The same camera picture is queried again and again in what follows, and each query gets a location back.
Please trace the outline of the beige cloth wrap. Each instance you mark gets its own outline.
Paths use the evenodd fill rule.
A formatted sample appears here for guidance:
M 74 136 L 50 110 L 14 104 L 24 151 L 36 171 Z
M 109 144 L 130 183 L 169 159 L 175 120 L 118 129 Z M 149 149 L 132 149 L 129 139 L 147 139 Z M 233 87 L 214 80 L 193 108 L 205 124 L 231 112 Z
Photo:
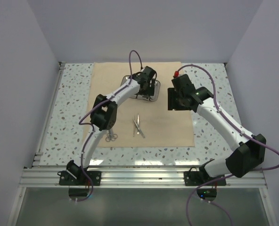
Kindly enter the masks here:
M 168 111 L 167 89 L 172 86 L 172 76 L 181 67 L 181 62 L 144 63 L 157 72 L 161 87 L 155 102 L 129 98 L 117 111 L 114 133 L 115 141 L 107 142 L 102 137 L 99 147 L 187 147 L 194 146 L 194 130 L 191 112 Z M 92 71 L 88 110 L 96 96 L 107 95 L 121 86 L 124 76 L 140 70 L 138 63 L 95 63 Z M 146 138 L 133 136 L 133 118 L 139 114 L 139 126 Z

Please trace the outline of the steel scissors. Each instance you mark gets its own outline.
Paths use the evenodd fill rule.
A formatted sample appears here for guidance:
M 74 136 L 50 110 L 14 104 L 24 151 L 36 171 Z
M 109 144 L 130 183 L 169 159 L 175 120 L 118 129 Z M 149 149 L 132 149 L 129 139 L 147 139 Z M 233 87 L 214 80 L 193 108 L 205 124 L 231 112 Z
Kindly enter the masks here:
M 118 138 L 118 135 L 114 133 L 113 129 L 107 131 L 105 140 L 107 142 L 115 141 Z

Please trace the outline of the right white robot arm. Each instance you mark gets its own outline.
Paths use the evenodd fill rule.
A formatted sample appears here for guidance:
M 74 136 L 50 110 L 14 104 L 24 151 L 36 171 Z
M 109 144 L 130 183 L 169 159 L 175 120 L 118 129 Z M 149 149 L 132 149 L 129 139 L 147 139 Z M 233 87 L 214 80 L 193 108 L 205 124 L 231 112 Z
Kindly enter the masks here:
M 227 158 L 204 163 L 190 174 L 190 178 L 209 185 L 225 174 L 241 178 L 263 163 L 266 139 L 262 134 L 255 136 L 247 129 L 238 132 L 236 128 L 240 125 L 220 108 L 211 91 L 205 87 L 196 89 L 187 74 L 174 77 L 172 84 L 173 87 L 168 89 L 168 110 L 198 113 L 219 132 L 232 151 Z

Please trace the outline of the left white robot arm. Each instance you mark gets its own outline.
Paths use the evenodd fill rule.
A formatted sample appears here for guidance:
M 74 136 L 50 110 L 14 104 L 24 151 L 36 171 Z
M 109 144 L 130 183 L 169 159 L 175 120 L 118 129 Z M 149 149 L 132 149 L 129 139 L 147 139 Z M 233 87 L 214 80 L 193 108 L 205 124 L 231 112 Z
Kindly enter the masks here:
M 146 66 L 139 72 L 131 74 L 115 91 L 106 96 L 99 94 L 96 97 L 93 108 L 79 121 L 79 125 L 91 126 L 82 145 L 80 162 L 71 160 L 66 165 L 66 171 L 76 185 L 86 181 L 85 168 L 89 166 L 101 138 L 115 125 L 118 107 L 133 95 L 152 96 L 154 92 L 151 89 L 156 78 L 157 72 Z

